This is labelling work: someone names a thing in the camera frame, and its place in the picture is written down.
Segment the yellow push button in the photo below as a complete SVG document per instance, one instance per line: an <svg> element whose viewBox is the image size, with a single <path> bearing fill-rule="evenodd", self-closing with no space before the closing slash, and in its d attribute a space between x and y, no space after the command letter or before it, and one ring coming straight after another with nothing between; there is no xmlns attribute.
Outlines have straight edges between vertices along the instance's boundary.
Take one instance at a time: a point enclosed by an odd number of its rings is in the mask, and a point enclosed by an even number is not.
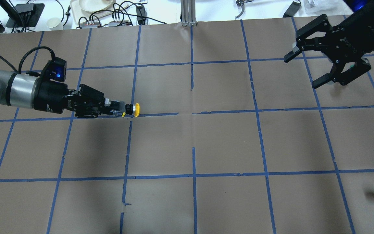
<svg viewBox="0 0 374 234"><path fill-rule="evenodd" d="M141 106L138 103L135 104L127 104L124 101L122 102L121 108L110 108L110 110L118 110L118 111L125 111L126 115L133 115L134 117L138 117L141 112Z"/></svg>

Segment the black power adapter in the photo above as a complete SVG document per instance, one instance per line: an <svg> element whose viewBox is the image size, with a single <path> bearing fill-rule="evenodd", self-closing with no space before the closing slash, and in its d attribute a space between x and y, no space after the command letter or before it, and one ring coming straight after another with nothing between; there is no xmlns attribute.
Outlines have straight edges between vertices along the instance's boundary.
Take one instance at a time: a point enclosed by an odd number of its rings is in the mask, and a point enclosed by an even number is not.
<svg viewBox="0 0 374 234"><path fill-rule="evenodd" d="M284 14L282 15L283 18L292 18L294 17L297 12L300 10L302 6L301 0L293 0L293 2L289 5L286 9Z"/></svg>

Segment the beige tray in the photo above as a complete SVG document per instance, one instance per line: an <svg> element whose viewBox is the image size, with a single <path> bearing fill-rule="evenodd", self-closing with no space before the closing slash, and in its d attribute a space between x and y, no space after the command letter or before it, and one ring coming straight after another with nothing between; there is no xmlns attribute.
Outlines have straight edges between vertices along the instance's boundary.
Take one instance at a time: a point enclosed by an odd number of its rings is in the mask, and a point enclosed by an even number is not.
<svg viewBox="0 0 374 234"><path fill-rule="evenodd" d="M112 13L109 11L113 11L114 3L116 0L71 0L69 4L71 16L77 24L80 17L89 19L89 16L95 11L102 11L95 14L98 18L111 15Z"/></svg>

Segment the white paper cup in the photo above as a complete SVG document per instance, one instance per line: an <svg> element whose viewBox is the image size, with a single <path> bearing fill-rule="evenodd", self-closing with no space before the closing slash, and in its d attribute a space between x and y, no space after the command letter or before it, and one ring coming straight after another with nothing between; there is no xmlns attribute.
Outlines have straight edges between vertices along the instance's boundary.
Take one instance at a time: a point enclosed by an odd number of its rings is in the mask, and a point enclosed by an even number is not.
<svg viewBox="0 0 374 234"><path fill-rule="evenodd" d="M63 23L61 22L60 18L50 18L46 22L46 26L51 30L51 31L61 31L64 29Z"/></svg>

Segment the beige plate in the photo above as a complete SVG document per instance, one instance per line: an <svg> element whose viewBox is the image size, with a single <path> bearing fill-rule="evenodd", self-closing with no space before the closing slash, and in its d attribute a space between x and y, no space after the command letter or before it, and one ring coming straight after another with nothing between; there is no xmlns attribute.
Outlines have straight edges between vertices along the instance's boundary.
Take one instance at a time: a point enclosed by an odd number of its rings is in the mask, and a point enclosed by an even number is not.
<svg viewBox="0 0 374 234"><path fill-rule="evenodd" d="M104 10L113 5L114 0L78 0L80 8L85 12Z"/></svg>

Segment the aluminium frame post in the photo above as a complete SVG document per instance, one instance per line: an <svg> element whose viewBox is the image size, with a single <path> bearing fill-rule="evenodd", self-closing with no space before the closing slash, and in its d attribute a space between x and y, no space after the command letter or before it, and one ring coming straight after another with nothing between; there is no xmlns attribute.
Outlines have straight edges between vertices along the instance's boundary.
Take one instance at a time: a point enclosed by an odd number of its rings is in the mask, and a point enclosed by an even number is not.
<svg viewBox="0 0 374 234"><path fill-rule="evenodd" d="M181 0L181 25L196 26L196 0Z"/></svg>

